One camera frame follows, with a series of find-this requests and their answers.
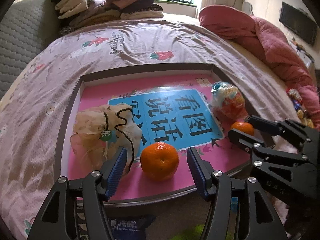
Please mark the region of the orange tangerine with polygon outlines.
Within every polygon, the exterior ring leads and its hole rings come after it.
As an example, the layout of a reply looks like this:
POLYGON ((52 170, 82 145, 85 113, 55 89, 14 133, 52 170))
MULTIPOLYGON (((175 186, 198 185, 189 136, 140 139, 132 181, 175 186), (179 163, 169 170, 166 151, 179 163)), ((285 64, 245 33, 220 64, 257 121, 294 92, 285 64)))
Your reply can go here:
POLYGON ((230 129, 237 129, 240 132, 244 132, 248 135, 254 135, 254 127, 247 122, 237 121, 231 125, 230 129))
POLYGON ((164 142, 156 142, 144 148, 140 154, 143 173, 152 181, 171 179, 180 163, 178 151, 164 142))

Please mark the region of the toy egg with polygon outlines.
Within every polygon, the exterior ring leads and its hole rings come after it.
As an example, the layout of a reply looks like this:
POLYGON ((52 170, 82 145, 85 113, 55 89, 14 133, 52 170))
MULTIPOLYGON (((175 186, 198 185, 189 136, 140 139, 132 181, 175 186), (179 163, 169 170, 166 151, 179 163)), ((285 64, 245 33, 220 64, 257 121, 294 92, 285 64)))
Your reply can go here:
POLYGON ((244 119, 247 116, 245 99, 235 85, 218 81, 211 88, 213 109, 220 111, 232 120, 244 119))

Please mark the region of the blue cookie packet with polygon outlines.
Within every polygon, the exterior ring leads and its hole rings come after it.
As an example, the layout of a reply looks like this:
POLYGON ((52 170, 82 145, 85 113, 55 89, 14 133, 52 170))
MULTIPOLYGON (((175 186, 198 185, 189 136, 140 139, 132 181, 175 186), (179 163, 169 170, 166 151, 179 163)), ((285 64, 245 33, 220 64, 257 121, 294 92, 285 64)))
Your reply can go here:
POLYGON ((129 218, 109 218, 114 239, 118 240, 146 240, 146 229, 156 219, 153 215, 129 218))

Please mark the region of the beige drawstring pouch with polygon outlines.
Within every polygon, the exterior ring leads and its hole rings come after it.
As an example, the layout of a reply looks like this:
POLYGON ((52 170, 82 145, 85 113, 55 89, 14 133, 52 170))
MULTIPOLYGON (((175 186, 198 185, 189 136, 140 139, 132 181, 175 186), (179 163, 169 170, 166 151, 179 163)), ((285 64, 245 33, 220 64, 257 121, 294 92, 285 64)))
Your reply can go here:
POLYGON ((106 160, 111 160, 117 149, 127 150, 123 174, 129 173, 139 150, 142 130, 133 120, 132 106, 101 105, 77 113, 71 148, 84 172, 98 170, 106 160))

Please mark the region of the small clown doll toy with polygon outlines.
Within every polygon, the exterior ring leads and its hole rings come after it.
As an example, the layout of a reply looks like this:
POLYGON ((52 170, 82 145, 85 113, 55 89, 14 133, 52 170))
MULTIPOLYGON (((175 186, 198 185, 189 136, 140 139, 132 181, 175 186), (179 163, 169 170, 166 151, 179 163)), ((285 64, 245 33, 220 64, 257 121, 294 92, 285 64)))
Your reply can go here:
POLYGON ((293 106, 297 112, 297 116, 301 123, 310 128, 314 128, 312 120, 309 118, 309 114, 303 105, 302 97, 300 96, 298 90, 294 88, 288 88, 286 90, 287 95, 291 99, 293 106))

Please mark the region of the pink and blue book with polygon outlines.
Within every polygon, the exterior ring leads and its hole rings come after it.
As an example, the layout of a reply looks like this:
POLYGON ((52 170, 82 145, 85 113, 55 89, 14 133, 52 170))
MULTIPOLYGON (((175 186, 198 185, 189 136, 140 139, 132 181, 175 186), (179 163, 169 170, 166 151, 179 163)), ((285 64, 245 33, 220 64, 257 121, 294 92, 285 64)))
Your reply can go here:
POLYGON ((236 149, 227 139, 231 122, 215 117, 209 108, 211 87, 218 81, 215 75, 186 74, 145 77, 141 79, 111 79, 110 83, 90 86, 82 83, 73 102, 61 159, 61 174, 69 179, 86 176, 93 163, 81 153, 74 153, 70 137, 79 111, 90 107, 126 103, 133 109, 134 122, 142 130, 140 149, 163 141, 178 150, 180 164, 169 181, 154 183, 144 174, 136 158, 129 174, 121 180, 114 202, 131 203, 158 200, 194 187, 186 151, 196 148, 202 159, 225 173, 242 168, 249 155, 236 149))

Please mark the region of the dark cardboard box tray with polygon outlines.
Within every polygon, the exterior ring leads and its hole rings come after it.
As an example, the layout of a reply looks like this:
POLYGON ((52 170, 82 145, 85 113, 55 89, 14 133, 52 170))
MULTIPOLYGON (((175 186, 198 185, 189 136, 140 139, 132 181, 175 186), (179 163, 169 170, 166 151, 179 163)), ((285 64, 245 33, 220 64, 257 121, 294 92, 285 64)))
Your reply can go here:
POLYGON ((213 64, 161 63, 103 70, 81 76, 57 137, 54 177, 85 177, 117 147, 128 151, 129 173, 112 206, 172 199, 195 189, 187 164, 194 147, 214 168, 233 176, 249 166, 249 155, 227 139, 231 121, 211 107, 215 82, 230 79, 213 64), (157 142, 177 150, 180 163, 166 182, 143 173, 141 152, 157 142))

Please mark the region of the pink strawberry bed sheet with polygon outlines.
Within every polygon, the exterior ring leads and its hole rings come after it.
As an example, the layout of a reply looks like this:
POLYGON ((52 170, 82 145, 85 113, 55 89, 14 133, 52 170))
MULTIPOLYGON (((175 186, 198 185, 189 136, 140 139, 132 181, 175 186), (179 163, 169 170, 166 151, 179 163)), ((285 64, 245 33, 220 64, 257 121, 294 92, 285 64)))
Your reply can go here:
POLYGON ((81 76, 165 61, 219 67, 268 120, 297 120, 285 84, 238 45, 180 20, 114 21, 80 29, 51 43, 1 101, 1 218, 16 239, 53 185, 54 153, 63 114, 81 76))

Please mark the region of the black flat television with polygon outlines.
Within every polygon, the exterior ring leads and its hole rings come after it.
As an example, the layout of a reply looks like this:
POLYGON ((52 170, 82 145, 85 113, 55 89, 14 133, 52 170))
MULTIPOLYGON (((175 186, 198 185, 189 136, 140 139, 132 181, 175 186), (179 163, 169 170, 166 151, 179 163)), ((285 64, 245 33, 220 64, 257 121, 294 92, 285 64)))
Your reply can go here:
POLYGON ((282 2, 279 22, 309 45, 315 44, 317 24, 303 11, 282 2))

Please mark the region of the red quilted blanket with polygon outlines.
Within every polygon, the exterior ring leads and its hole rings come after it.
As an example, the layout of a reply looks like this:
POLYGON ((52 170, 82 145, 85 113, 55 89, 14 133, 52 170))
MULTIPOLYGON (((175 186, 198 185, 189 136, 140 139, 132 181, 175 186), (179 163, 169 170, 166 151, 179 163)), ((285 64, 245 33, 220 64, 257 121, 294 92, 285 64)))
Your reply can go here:
POLYGON ((296 89, 315 129, 319 129, 319 96, 302 59, 284 33, 265 19, 226 5, 209 5, 199 14, 200 25, 231 40, 266 64, 288 88, 296 89))

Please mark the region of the grey quilted headboard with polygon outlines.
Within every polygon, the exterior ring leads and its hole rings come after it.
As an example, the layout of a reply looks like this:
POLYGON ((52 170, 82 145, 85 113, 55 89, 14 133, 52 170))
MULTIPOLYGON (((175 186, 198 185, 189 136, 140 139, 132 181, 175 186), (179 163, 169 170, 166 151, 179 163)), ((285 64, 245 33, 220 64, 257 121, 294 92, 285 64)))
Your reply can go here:
POLYGON ((27 64, 59 37, 51 0, 14 3, 1 20, 1 97, 27 64))

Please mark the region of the pile of folded clothes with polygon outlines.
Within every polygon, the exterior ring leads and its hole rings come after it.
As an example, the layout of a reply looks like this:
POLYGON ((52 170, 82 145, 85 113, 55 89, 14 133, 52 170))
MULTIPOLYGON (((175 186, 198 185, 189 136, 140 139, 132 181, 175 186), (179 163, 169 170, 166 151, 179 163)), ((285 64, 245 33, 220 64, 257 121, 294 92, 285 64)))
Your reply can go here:
POLYGON ((60 36, 114 20, 162 18, 155 0, 51 0, 59 20, 60 36))

